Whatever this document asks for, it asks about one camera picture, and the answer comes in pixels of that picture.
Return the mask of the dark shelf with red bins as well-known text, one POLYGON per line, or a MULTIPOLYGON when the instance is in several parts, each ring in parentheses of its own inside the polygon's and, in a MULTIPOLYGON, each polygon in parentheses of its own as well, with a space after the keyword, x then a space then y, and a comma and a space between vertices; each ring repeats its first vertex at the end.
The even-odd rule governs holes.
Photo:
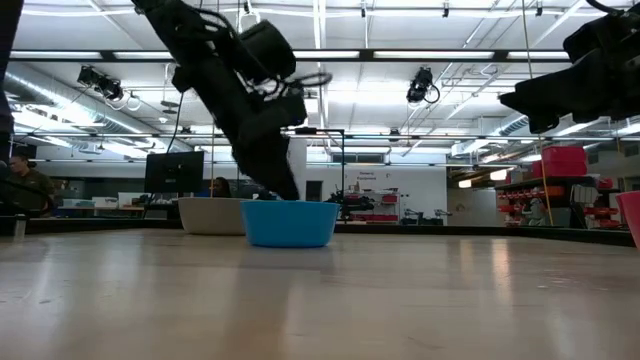
POLYGON ((497 187, 497 210, 508 227, 615 229, 621 226, 619 192, 609 178, 539 178, 497 187))

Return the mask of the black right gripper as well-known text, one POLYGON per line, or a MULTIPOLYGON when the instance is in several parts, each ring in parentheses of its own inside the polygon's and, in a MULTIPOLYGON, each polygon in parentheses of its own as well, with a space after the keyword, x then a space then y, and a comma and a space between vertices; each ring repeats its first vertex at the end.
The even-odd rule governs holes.
POLYGON ((576 123, 640 116, 640 44, 563 49, 572 66, 561 72, 559 109, 552 99, 552 75, 521 81, 499 96, 502 105, 528 118, 531 134, 556 128, 567 115, 576 123))

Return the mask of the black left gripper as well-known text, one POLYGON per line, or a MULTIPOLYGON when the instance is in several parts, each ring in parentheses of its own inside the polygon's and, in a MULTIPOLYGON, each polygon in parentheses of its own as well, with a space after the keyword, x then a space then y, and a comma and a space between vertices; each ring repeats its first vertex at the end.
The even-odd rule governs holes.
POLYGON ((300 194, 287 158, 285 127, 307 119, 304 91, 290 49, 177 49, 172 83, 179 92, 193 89, 233 145, 232 155, 259 192, 284 200, 300 194))

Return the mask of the yellow pole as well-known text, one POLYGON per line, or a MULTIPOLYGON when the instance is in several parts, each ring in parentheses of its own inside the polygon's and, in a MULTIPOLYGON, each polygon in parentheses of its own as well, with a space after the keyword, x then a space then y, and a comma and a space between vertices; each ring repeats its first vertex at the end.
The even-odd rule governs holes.
MULTIPOLYGON (((523 33, 524 33, 524 42, 525 42, 525 52, 526 52, 526 60, 527 60, 527 65, 528 65, 528 72, 529 72, 529 79, 532 80, 534 78, 533 76, 533 66, 532 66, 532 58, 531 58, 531 48, 530 48, 530 41, 529 41, 529 32, 528 32, 528 27, 527 27, 527 9, 528 9, 528 5, 526 3, 525 0, 520 0, 521 2, 521 13, 522 13, 522 22, 523 22, 523 33)), ((544 198, 545 198, 545 205, 546 205, 546 210, 547 210, 547 217, 549 220, 549 224, 551 226, 555 225, 554 222, 554 217, 553 217, 553 213, 552 213, 552 207, 550 204, 550 197, 549 197, 549 190, 548 190, 548 185, 547 185, 547 178, 546 178, 546 169, 545 169, 545 162, 544 159, 542 158, 542 151, 544 150, 544 146, 543 146, 543 141, 541 138, 541 135, 538 134, 538 145, 539 145, 539 150, 540 150, 540 169, 542 172, 542 182, 543 182, 543 189, 544 189, 544 198)))

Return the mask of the red plastic bowl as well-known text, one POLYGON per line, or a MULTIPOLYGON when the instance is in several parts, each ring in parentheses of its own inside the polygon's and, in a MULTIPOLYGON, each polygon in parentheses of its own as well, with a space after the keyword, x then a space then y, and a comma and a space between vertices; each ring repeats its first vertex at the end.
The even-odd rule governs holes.
POLYGON ((635 246, 640 250, 640 190, 616 195, 616 201, 629 227, 635 246))

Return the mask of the blue plastic bowl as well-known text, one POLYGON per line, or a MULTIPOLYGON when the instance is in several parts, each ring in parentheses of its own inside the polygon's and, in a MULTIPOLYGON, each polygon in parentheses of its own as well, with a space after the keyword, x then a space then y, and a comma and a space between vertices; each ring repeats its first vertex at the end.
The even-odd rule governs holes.
POLYGON ((268 248, 319 248, 328 245, 334 234, 339 209, 338 204, 327 202, 241 202, 248 242, 268 248))

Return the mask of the black metal frame stand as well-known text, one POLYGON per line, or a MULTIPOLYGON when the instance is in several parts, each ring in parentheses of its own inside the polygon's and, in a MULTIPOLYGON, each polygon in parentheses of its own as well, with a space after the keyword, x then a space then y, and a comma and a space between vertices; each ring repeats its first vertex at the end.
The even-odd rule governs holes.
POLYGON ((287 134, 292 137, 293 135, 299 135, 303 138, 310 138, 312 135, 318 135, 319 133, 324 133, 328 140, 332 140, 332 134, 339 134, 341 138, 341 142, 337 144, 337 146, 341 150, 341 158, 340 158, 340 166, 341 166, 341 201, 339 202, 340 211, 339 211, 339 219, 346 224, 347 217, 345 215, 345 149, 344 142, 346 140, 345 130, 344 129, 334 129, 334 128, 317 128, 317 127, 299 127, 290 130, 283 130, 283 134, 287 134))

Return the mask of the stacked red storage bins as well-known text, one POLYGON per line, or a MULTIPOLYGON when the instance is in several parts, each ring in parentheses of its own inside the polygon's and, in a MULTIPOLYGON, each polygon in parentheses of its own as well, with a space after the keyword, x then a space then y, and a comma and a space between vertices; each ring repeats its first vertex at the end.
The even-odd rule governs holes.
MULTIPOLYGON (((586 153, 581 146, 548 146, 542 151, 546 177, 582 177, 587 174, 586 153)), ((532 176, 542 178, 540 160, 532 164, 532 176)))

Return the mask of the white rack with red bins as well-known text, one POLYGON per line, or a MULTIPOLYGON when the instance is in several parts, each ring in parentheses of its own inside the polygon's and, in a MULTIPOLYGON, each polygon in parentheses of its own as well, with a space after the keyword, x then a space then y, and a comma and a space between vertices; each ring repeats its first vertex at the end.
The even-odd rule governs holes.
POLYGON ((346 217, 349 221, 396 224, 400 220, 400 193, 397 188, 345 194, 346 217))

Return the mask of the black computer monitor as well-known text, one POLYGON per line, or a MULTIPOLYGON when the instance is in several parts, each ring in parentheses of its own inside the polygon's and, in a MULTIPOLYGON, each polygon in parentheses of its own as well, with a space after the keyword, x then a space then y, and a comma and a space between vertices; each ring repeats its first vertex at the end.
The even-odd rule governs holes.
POLYGON ((146 193, 197 193, 202 189, 203 152, 150 154, 146 158, 146 193))

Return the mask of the white plastic bowl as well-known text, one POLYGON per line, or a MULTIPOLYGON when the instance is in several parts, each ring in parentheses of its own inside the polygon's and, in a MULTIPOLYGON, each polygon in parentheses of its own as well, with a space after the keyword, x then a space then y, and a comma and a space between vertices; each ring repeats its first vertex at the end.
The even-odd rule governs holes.
POLYGON ((192 235, 240 236, 245 234, 241 200, 236 198, 178 199, 184 230, 192 235))

